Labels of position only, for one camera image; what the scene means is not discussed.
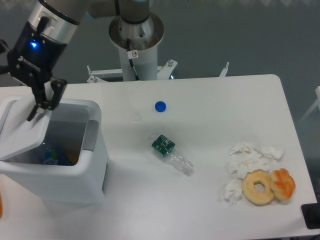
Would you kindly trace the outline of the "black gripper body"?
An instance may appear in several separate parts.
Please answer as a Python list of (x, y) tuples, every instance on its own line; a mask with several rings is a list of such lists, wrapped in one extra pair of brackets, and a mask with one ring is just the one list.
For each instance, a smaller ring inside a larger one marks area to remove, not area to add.
[(40, 86), (52, 77), (52, 71), (67, 45), (44, 35), (48, 21), (36, 27), (27, 22), (15, 46), (7, 53), (9, 73), (27, 86)]

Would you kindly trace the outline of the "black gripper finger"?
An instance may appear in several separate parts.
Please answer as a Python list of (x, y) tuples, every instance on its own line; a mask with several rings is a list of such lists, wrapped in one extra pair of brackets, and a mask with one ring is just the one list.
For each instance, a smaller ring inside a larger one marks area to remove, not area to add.
[(0, 74), (5, 75), (10, 73), (10, 68), (7, 62), (7, 55), (11, 49), (7, 42), (3, 39), (0, 40)]
[(31, 90), (35, 99), (35, 105), (26, 119), (28, 122), (35, 117), (38, 109), (53, 111), (59, 105), (68, 82), (65, 79), (51, 77), (47, 84), (49, 84), (51, 90), (53, 91), (50, 99), (47, 98), (46, 87), (44, 83), (35, 83), (31, 86)]

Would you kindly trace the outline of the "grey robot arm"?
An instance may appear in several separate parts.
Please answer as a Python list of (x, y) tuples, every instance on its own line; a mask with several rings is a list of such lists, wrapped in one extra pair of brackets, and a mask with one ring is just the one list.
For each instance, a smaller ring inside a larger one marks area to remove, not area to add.
[(53, 77), (53, 69), (85, 14), (93, 18), (114, 16), (115, 41), (125, 50), (145, 50), (155, 42), (155, 15), (148, 0), (39, 0), (13, 48), (0, 41), (0, 52), (9, 73), (31, 88), (35, 104), (27, 121), (37, 110), (54, 110), (68, 82)]

